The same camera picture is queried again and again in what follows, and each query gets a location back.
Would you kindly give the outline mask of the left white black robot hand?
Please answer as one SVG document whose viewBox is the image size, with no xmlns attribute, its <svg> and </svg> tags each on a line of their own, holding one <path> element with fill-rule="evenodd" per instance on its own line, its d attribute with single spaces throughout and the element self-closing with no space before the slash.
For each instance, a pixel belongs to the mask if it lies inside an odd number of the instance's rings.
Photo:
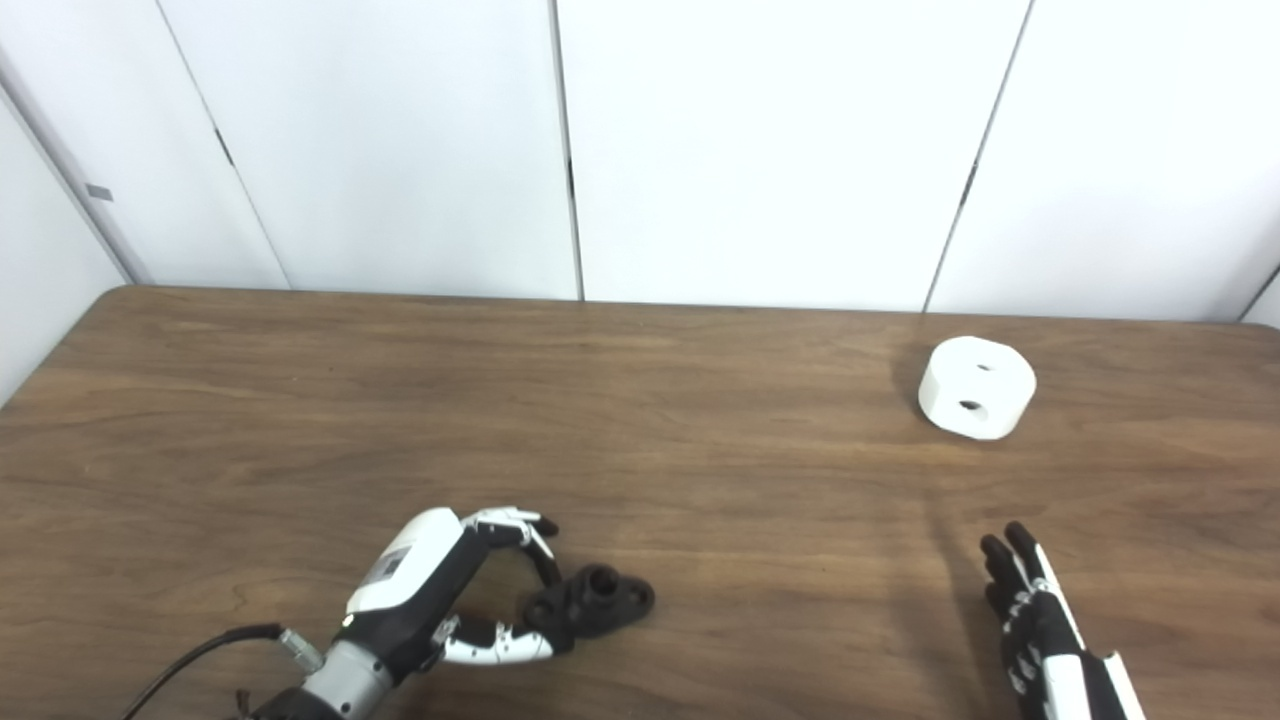
<svg viewBox="0 0 1280 720">
<path fill-rule="evenodd" d="M 545 588 L 559 582 L 547 543 L 558 530 L 549 518 L 516 506 L 466 518 L 448 507 L 420 512 L 349 597 L 335 641 L 369 652 L 393 685 L 438 662 L 497 666 L 567 655 L 575 647 L 571 641 L 454 610 L 495 550 L 522 551 Z"/>
</svg>

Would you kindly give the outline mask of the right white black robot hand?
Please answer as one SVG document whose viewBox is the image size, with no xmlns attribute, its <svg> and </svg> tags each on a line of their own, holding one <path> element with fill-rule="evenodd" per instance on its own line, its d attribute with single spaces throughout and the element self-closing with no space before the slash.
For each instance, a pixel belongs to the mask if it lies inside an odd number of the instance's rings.
<svg viewBox="0 0 1280 720">
<path fill-rule="evenodd" d="M 986 600 L 1000 624 L 1004 675 L 1023 719 L 1143 719 L 1123 661 L 1083 639 L 1044 547 L 1020 521 L 980 538 Z"/>
</svg>

